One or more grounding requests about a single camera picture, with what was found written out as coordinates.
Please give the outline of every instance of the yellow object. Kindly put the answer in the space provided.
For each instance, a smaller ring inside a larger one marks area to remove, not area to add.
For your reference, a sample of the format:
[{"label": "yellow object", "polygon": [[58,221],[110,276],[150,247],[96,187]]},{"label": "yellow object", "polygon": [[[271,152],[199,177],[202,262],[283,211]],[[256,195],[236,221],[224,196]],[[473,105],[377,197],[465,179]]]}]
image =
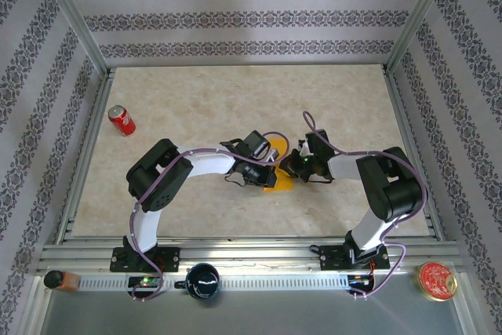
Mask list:
[{"label": "yellow object", "polygon": [[[286,153],[286,141],[282,138],[280,139],[270,139],[271,148],[277,149],[279,156]],[[284,170],[279,169],[279,164],[276,165],[275,175],[277,176],[277,181],[275,182],[275,187],[264,188],[264,191],[290,191],[294,189],[293,178],[289,176]]]}]

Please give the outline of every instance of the black mug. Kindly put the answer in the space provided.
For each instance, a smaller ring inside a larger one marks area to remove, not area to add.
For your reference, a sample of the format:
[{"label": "black mug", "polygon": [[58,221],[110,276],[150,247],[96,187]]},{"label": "black mug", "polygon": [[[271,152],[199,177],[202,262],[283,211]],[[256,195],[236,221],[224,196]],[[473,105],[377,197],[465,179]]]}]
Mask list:
[{"label": "black mug", "polygon": [[186,289],[193,298],[206,300],[220,289],[220,274],[211,264],[199,263],[191,268],[184,281],[175,282],[174,288]]}]

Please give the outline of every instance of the damask wall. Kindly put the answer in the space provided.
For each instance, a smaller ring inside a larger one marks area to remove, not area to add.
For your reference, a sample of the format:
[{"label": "damask wall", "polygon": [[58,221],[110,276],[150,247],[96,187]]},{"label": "damask wall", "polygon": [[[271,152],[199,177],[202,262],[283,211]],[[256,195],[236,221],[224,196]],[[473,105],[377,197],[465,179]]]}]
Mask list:
[{"label": "damask wall", "polygon": [[16,333],[100,83],[56,0],[0,0],[0,334]]},{"label": "damask wall", "polygon": [[109,65],[384,63],[416,0],[75,0]]},{"label": "damask wall", "polygon": [[435,0],[395,80],[449,239],[502,333],[502,7]]}]

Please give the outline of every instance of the coca-cola can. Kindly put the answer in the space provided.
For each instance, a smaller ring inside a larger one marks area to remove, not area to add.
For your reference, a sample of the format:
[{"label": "coca-cola can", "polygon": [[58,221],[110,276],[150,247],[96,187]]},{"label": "coca-cola can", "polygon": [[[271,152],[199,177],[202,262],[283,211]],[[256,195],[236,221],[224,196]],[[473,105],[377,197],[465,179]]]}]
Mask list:
[{"label": "coca-cola can", "polygon": [[113,126],[124,136],[128,137],[136,129],[136,124],[129,112],[120,105],[115,105],[108,111],[108,119]]}]

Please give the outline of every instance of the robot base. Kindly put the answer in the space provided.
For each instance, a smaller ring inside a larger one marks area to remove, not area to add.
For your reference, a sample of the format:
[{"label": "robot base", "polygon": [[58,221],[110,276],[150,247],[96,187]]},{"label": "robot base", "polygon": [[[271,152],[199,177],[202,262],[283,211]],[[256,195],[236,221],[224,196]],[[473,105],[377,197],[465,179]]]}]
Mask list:
[{"label": "robot base", "polygon": [[387,248],[383,245],[375,252],[365,255],[364,258],[360,258],[359,260],[352,260],[347,255],[347,247],[343,245],[312,245],[310,251],[319,255],[321,271],[369,269],[371,260],[375,263],[376,270],[388,270],[391,268]]},{"label": "robot base", "polygon": [[[111,272],[155,272],[129,244],[127,237],[123,240],[124,247],[115,247],[111,255]],[[162,272],[178,272],[180,265],[180,248],[156,246],[145,255],[154,262]]]}]

